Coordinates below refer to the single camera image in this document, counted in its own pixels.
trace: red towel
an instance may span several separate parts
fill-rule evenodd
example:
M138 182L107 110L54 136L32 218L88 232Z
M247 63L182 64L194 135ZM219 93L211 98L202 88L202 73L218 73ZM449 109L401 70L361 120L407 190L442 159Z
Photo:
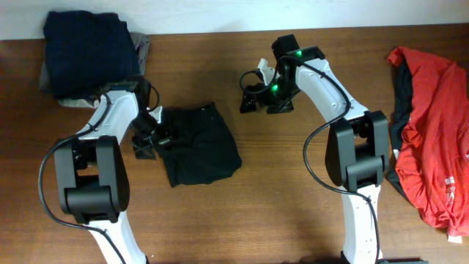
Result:
M456 62L410 48L388 62L406 60L412 73L413 111L402 131L396 172L421 218L450 236L469 235L469 101L465 71Z

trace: wooden table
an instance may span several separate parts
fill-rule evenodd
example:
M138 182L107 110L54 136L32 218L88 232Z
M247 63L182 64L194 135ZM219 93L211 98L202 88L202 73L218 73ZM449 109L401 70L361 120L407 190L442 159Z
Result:
M240 75L270 45L295 33L301 47L318 45L349 92L388 118L394 109L391 66L385 58L403 45L469 68L469 24L282 32L152 36L145 76L163 106L214 100L233 133L243 167L208 186L171 188L161 159L137 161L129 136L121 145L130 181L128 215L151 263L280 263L338 257L344 243L341 197L314 182L301 156L306 137L324 120L304 94L289 114L240 114ZM44 40L0 42L0 262L104 263L93 237L53 223L40 206L37 171L46 150L78 131L89 109L61 107L38 91ZM310 146L314 170L328 180L327 133ZM53 161L45 195L59 209ZM379 201L380 236L387 258L469 263L469 240L446 241L444 230L420 220L388 182Z

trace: white wall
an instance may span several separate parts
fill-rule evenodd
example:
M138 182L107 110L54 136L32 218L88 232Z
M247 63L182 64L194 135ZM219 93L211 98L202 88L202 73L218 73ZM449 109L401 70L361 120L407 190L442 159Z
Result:
M0 39L42 38L49 10L116 12L147 34L469 22L469 0L0 0Z

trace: black cloth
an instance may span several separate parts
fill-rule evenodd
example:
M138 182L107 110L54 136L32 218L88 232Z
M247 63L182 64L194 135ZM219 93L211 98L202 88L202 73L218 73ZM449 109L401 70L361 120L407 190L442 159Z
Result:
M404 130L404 127L409 122L410 113L412 111L412 96L412 74L410 73L406 61L403 61L398 68L397 77L394 80L394 123L391 126L390 133L393 151L401 150L402 130ZM407 199L399 176L394 169L388 173L387 179L389 183Z
M127 24L115 13L49 12L43 31L56 98L88 98L101 85L140 73Z
M191 110L163 109L162 118L171 139L154 148L163 157L171 187L210 184L241 167L235 140L214 103Z

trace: gray cloth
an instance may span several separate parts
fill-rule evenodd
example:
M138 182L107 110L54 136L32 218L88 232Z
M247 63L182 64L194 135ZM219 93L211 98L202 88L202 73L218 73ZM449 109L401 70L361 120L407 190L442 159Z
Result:
M137 57L139 59L140 73L145 74L145 64L147 63L147 55L150 44L149 36L142 33L130 33L135 50L137 52ZM41 67L41 74L39 76L39 91L45 93L52 93L51 80L49 79L49 73L47 67L45 66L45 61ZM79 107L79 108L97 108L97 98L89 99L58 99L58 102L61 106L66 107Z

